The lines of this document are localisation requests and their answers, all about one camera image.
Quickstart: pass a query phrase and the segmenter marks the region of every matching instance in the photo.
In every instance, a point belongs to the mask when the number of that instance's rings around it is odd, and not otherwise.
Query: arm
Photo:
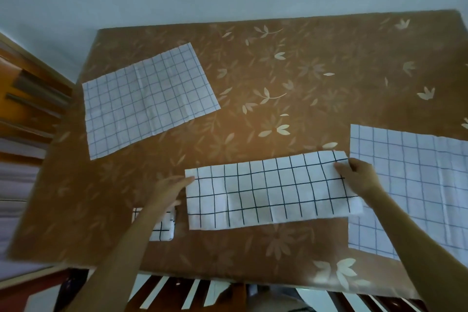
[[[178,204],[179,191],[193,180],[193,177],[172,177],[156,184],[148,204],[83,286],[67,312],[119,312],[125,309],[153,227],[167,208]]]
[[[430,238],[383,190],[372,165],[350,158],[335,168],[377,215],[430,311],[466,309],[468,269]]]

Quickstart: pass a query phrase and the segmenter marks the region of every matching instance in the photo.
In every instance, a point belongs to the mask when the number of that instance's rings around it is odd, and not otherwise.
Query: floral tablecloth
[[[158,179],[349,152],[351,123],[468,140],[468,38],[455,11],[105,29],[79,83],[188,42],[221,110],[90,161],[78,84],[11,257],[96,265]],[[346,219],[189,231],[183,204],[175,230],[173,241],[149,243],[142,270],[417,296],[400,262],[348,249]]]

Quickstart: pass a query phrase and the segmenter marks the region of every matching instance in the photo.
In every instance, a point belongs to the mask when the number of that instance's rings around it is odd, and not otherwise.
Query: half-folded cloth
[[[141,208],[133,209],[132,222],[137,218]],[[150,241],[172,240],[174,238],[174,225],[176,222],[176,209],[173,207],[170,211],[164,214],[161,222],[158,222],[153,228]]]
[[[191,230],[223,230],[362,213],[333,163],[348,163],[342,151],[185,170]]]

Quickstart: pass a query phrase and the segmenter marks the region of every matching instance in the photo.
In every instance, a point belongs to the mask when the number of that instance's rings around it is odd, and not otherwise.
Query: person's right hand
[[[370,195],[384,193],[379,177],[371,164],[356,158],[348,158],[349,166],[334,163],[336,171],[345,179],[352,191],[364,200]]]

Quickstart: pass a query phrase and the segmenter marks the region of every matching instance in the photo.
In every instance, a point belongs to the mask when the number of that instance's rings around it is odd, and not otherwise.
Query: brown tablecloth
[[[349,152],[351,123],[468,139],[468,38],[455,11],[105,29],[79,83],[188,42],[221,110],[90,161],[77,85],[11,257],[96,265],[156,180],[332,142]],[[424,87],[434,98],[417,95]],[[276,130],[285,124],[288,135]],[[149,243],[142,270],[416,296],[400,262],[348,249],[346,219],[189,231],[182,205],[175,230]]]

